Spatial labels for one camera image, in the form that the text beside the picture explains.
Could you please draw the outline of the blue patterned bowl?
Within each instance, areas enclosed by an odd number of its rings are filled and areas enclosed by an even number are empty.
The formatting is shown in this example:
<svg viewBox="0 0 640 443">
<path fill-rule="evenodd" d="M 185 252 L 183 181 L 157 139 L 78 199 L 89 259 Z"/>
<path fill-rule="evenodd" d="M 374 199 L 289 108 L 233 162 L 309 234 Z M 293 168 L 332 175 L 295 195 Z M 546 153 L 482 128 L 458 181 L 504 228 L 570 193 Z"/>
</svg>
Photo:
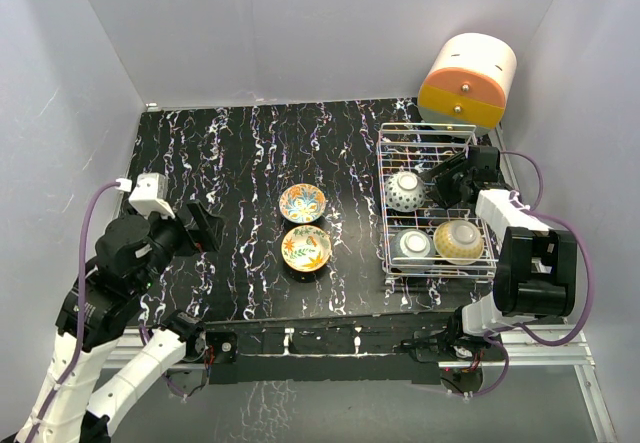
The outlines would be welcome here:
<svg viewBox="0 0 640 443">
<path fill-rule="evenodd" d="M 396 172 L 386 179 L 383 187 L 385 203 L 388 208 L 394 211 L 414 212 L 421 208 L 425 202 L 425 184 L 414 172 Z"/>
</svg>

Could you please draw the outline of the yellow dotted bowl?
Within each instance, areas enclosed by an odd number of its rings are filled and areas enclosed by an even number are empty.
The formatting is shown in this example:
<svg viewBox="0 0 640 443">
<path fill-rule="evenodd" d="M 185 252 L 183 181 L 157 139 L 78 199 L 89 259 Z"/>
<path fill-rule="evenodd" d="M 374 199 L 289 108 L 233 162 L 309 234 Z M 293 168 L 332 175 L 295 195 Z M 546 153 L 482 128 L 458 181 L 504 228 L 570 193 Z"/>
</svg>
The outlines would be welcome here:
<svg viewBox="0 0 640 443">
<path fill-rule="evenodd" d="M 433 236 L 437 253 L 454 265 L 475 263 L 484 252 L 484 240 L 472 222 L 456 219 L 439 225 Z"/>
</svg>

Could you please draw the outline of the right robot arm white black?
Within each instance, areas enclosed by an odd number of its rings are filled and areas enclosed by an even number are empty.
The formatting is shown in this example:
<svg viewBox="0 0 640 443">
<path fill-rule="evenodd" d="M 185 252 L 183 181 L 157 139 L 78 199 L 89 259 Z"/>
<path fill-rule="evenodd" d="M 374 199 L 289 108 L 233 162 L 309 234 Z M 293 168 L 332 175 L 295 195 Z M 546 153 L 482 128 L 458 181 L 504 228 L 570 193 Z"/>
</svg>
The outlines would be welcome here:
<svg viewBox="0 0 640 443">
<path fill-rule="evenodd" d="M 438 207 L 472 206 L 494 233 L 500 254 L 489 294 L 457 308 L 442 331 L 401 341 L 396 352 L 414 360 L 429 351 L 478 361 L 484 351 L 500 347 L 501 333 L 573 311 L 582 242 L 567 224 L 554 229 L 548 217 L 536 216 L 504 180 L 500 160 L 496 148 L 470 146 L 421 173 Z"/>
</svg>

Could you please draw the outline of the red rimmed grey bowl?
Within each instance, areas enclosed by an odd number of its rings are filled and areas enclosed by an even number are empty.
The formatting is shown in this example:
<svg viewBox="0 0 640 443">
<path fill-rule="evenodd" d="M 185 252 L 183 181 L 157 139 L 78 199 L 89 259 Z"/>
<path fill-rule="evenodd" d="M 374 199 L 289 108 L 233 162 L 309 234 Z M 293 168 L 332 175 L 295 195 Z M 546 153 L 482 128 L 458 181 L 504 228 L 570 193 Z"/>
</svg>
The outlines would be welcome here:
<svg viewBox="0 0 640 443">
<path fill-rule="evenodd" d="M 436 255 L 432 239 L 418 229 L 405 229 L 398 232 L 390 241 L 390 259 L 392 263 L 421 264 L 426 258 Z"/>
</svg>

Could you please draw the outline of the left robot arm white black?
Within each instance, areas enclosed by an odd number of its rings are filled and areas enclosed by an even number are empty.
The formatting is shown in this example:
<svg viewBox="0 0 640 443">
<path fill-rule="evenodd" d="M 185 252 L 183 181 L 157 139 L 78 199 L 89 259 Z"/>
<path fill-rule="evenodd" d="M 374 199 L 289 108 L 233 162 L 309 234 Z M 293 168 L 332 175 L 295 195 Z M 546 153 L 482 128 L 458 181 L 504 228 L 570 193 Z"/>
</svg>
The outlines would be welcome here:
<svg viewBox="0 0 640 443">
<path fill-rule="evenodd" d="M 105 386 L 96 382 L 140 298 L 177 257 L 219 250 L 224 221 L 198 202 L 178 216 L 135 210 L 111 221 L 79 274 L 56 320 L 54 353 L 34 407 L 10 442 L 108 442 L 137 400 L 176 363 L 206 350 L 204 323 L 176 310 Z"/>
</svg>

